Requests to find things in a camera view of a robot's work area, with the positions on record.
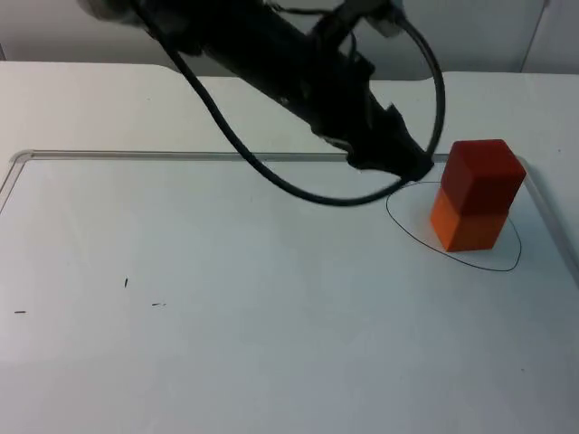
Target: whiteboard frame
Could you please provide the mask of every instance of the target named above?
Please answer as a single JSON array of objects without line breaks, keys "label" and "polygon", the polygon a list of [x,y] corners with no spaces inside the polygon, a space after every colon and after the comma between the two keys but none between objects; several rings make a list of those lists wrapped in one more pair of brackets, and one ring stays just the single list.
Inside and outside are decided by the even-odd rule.
[{"label": "whiteboard frame", "polygon": [[[265,162],[345,162],[345,154],[289,154],[289,153],[259,153],[256,156]],[[446,163],[448,154],[435,154],[434,163]],[[528,162],[518,156],[520,163],[527,171],[524,186],[527,188],[535,207],[538,209],[559,254],[571,273],[574,283],[579,289],[579,259],[565,233],[563,225],[552,211],[545,196],[541,193],[529,170]],[[10,159],[10,169],[0,186],[0,214],[12,193],[24,166],[29,161],[42,160],[128,160],[128,161],[242,161],[237,153],[215,152],[139,152],[139,151],[58,151],[58,150],[24,150],[16,153]]]}]

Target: white wall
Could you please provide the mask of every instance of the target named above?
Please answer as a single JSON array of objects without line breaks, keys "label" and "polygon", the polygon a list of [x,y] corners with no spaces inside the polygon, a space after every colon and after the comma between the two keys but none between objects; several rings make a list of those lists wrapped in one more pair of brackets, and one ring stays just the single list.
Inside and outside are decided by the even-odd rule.
[{"label": "white wall", "polygon": [[[281,3],[330,7],[339,2]],[[446,71],[519,71],[543,0],[406,0],[405,5]],[[311,24],[303,18],[293,21],[304,29]],[[357,34],[360,51],[378,67],[377,78],[429,75],[408,37],[387,41],[367,25],[361,25]],[[15,61],[169,63],[144,33],[97,22],[82,12],[76,0],[0,1],[0,43],[6,58]],[[210,61],[196,60],[193,65],[200,74],[224,73]]]},{"label": "white wall", "polygon": [[550,0],[524,71],[579,74],[578,25],[579,0]]}]

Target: wooden block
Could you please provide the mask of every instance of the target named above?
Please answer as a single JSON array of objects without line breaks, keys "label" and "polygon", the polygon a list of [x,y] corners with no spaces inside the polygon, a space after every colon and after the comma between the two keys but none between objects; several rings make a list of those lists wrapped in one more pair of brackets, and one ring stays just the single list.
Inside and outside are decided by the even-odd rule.
[{"label": "wooden block", "polygon": [[440,189],[432,207],[431,223],[447,251],[489,250],[494,247],[507,217],[508,212],[460,215]]},{"label": "wooden block", "polygon": [[508,212],[526,176],[503,140],[456,142],[441,187],[461,215]]}]

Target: black mark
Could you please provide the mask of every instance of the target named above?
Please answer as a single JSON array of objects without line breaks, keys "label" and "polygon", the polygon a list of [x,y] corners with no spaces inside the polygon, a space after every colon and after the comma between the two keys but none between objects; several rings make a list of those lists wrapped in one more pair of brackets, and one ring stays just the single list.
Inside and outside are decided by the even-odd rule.
[{"label": "black mark", "polygon": [[513,269],[515,269],[515,268],[517,267],[518,263],[519,263],[520,260],[521,260],[521,255],[523,254],[523,241],[521,241],[521,237],[520,237],[520,235],[518,234],[517,226],[515,226],[515,223],[513,223],[513,221],[510,220],[510,218],[507,218],[507,220],[508,220],[508,222],[510,223],[510,225],[513,227],[513,230],[515,231],[515,235],[517,236],[518,254],[517,254],[517,259],[515,260],[515,263],[514,263],[511,267],[509,267],[508,269],[490,269],[490,268],[487,268],[487,267],[481,267],[481,266],[478,266],[478,265],[475,265],[475,264],[471,264],[471,263],[469,263],[469,262],[467,262],[467,261],[465,261],[465,260],[462,260],[462,259],[455,258],[455,257],[453,257],[452,255],[448,254],[447,252],[445,252],[445,251],[443,251],[443,250],[438,250],[438,249],[436,249],[435,247],[427,244],[426,242],[424,242],[424,241],[422,241],[422,240],[419,240],[417,237],[415,237],[414,235],[412,235],[412,234],[410,233],[410,231],[408,231],[406,228],[404,228],[403,225],[402,225],[399,221],[397,221],[397,220],[394,218],[394,216],[393,216],[392,213],[390,212],[390,198],[391,198],[392,196],[394,196],[395,194],[400,193],[400,192],[401,192],[403,189],[405,189],[405,188],[413,187],[413,186],[415,186],[415,185],[420,185],[420,184],[440,184],[440,183],[441,183],[440,181],[420,181],[420,182],[418,182],[418,183],[405,185],[405,186],[402,187],[400,190],[398,190],[396,193],[393,193],[393,194],[389,195],[388,198],[386,199],[386,212],[388,213],[388,216],[390,216],[390,218],[392,219],[392,221],[393,221],[394,223],[396,223],[396,225],[397,225],[400,229],[402,229],[402,230],[406,233],[406,235],[408,235],[410,238],[412,238],[413,240],[415,240],[415,241],[418,242],[419,244],[422,244],[424,247],[426,247],[426,248],[428,248],[428,249],[430,249],[430,250],[432,250],[432,251],[435,251],[435,252],[437,252],[437,253],[440,253],[442,256],[445,256],[445,257],[447,257],[448,259],[456,260],[457,262],[459,262],[459,263],[462,264],[462,265],[466,265],[467,267],[472,267],[472,268],[474,268],[474,269],[482,269],[482,270],[485,270],[485,271],[495,271],[495,272],[497,272],[497,273],[509,272],[509,271],[512,271]]}]

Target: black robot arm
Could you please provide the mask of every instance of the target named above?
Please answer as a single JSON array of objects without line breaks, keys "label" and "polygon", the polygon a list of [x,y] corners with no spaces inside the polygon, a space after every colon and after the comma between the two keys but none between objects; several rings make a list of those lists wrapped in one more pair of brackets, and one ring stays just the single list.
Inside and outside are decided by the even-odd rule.
[{"label": "black robot arm", "polygon": [[[444,119],[440,68],[425,40],[390,1],[346,0],[324,14],[308,34],[261,0],[81,3],[101,19],[144,24],[166,51],[174,48],[190,55],[205,53],[217,60],[306,121],[315,135],[345,150],[348,163],[355,168],[399,175],[403,183],[421,179],[432,168],[432,154]],[[373,96],[369,82],[374,66],[357,53],[346,57],[339,51],[362,18],[382,33],[386,32],[384,24],[395,24],[390,29],[396,25],[404,29],[429,61],[437,86],[438,109],[426,150],[408,134],[396,108],[382,108]]]}]

